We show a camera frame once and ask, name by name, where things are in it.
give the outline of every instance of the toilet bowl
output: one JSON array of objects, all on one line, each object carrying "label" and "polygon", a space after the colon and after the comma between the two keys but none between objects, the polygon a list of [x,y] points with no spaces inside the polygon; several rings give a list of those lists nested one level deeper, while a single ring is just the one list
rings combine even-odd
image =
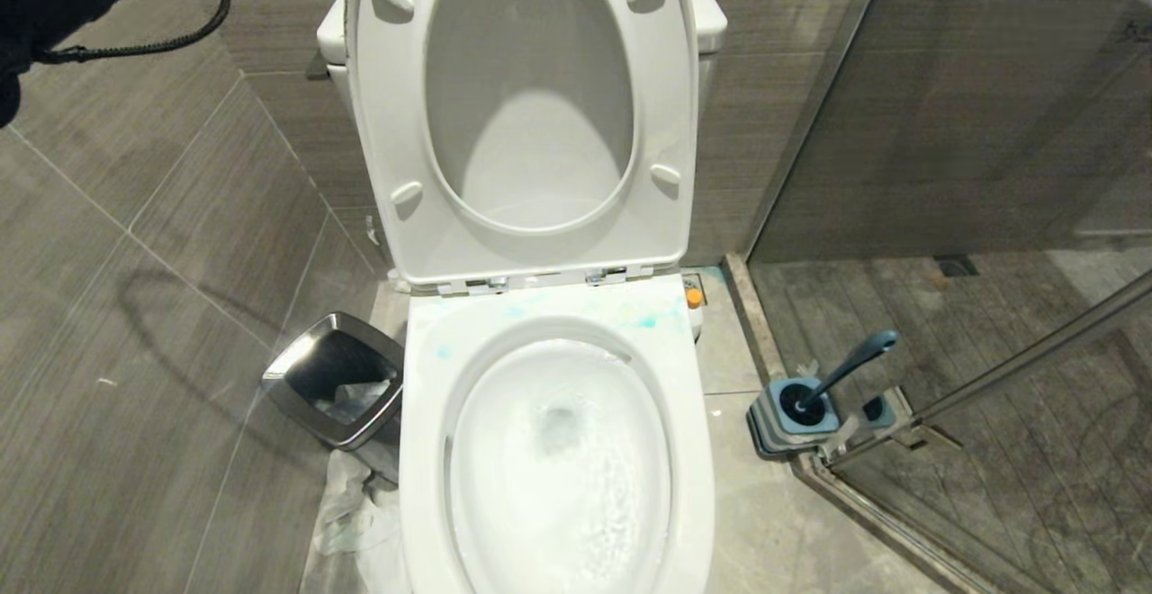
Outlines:
[{"label": "toilet bowl", "polygon": [[694,0],[346,12],[325,54],[414,287],[415,592],[700,594],[712,458],[676,267],[705,85]]}]

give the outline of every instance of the black cable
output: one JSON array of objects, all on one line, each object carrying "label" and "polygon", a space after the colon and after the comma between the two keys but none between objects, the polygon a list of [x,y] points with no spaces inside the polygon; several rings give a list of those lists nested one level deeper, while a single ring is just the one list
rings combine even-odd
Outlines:
[{"label": "black cable", "polygon": [[56,50],[56,52],[33,52],[32,60],[40,62],[41,64],[66,64],[66,62],[112,60],[112,58],[141,56],[144,54],[173,52],[173,50],[180,50],[181,47],[196,44],[197,40],[202,40],[209,33],[217,31],[217,29],[223,24],[223,18],[228,16],[228,10],[230,8],[232,0],[220,0],[215,15],[213,15],[212,18],[209,20],[209,23],[204,26],[191,33],[185,33],[185,36],[160,41],[160,44],[132,45],[128,47],[105,47],[99,50],[89,50],[83,45],[75,45],[63,50]]}]

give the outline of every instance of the toilet tank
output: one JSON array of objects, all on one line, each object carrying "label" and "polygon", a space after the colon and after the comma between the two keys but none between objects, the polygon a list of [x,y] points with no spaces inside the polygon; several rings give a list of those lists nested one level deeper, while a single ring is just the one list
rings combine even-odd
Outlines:
[{"label": "toilet tank", "polygon": [[[717,0],[692,0],[692,15],[696,17],[696,40],[700,56],[699,115],[702,117],[708,90],[712,89],[712,78],[715,76],[717,54],[723,46],[723,36],[728,31],[728,18]],[[320,54],[328,63],[328,76],[335,83],[341,101],[355,121],[346,66],[348,50],[344,45],[344,0],[332,3],[328,15],[316,31],[316,37],[320,44]]]}]

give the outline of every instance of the orange button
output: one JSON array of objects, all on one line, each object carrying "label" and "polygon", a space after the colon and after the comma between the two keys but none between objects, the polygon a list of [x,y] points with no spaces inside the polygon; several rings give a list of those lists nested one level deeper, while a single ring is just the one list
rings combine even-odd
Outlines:
[{"label": "orange button", "polygon": [[704,294],[698,289],[688,289],[684,296],[688,298],[688,307],[700,307],[704,303]]}]

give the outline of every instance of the toilet lid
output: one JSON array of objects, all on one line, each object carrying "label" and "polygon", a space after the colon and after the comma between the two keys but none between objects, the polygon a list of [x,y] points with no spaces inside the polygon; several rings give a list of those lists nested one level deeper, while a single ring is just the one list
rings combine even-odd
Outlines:
[{"label": "toilet lid", "polygon": [[348,0],[347,16],[356,121],[409,282],[682,257],[689,0]]}]

